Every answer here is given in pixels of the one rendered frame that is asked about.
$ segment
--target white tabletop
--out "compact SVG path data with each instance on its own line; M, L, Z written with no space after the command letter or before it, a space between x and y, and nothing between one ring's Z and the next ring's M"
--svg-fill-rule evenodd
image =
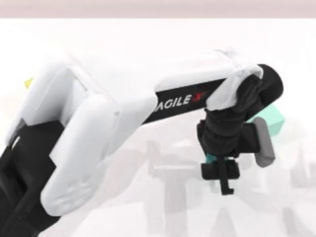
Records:
M0 138L49 44L158 58L233 46L277 69L286 117L277 160L238 161L235 195L203 181L196 139L203 111L141 127L110 158L102 187L41 237L293 237L316 235L316 20L0 20Z

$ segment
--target white surface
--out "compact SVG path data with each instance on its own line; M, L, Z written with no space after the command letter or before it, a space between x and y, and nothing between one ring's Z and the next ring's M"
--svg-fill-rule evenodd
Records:
M139 129L111 156L93 200L41 236L315 236L315 29L314 20L1 20L3 140L45 42L127 57L232 45L284 81L277 160L262 170L242 157L235 196L222 197L201 180L196 123L204 112L194 112Z

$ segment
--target agile x logo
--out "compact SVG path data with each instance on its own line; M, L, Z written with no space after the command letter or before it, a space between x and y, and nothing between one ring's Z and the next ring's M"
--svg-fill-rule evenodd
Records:
M167 101L161 101L154 112L161 111L161 110L168 110L170 108L179 107L183 105L189 104L192 102L198 102L203 98L203 95L205 95L205 92L198 92L194 95L189 94L185 97L179 96L174 99L169 99Z

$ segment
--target yellow object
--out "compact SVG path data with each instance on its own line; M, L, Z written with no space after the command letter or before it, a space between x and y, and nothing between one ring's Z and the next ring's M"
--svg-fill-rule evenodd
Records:
M33 81L33 78L30 78L30 79L28 79L28 80L26 80L26 81L24 82L24 85L26 86L26 88L29 88L29 87L30 87L32 81Z

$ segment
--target robotic arm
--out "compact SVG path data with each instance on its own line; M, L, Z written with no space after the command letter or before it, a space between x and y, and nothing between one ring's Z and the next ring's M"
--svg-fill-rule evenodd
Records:
M63 55L46 63L29 89L0 158L0 237L35 237L93 197L107 157L143 124L204 108L197 125L206 180L239 177L235 158L274 160L264 120L245 123L283 91L267 65L234 51L142 70Z

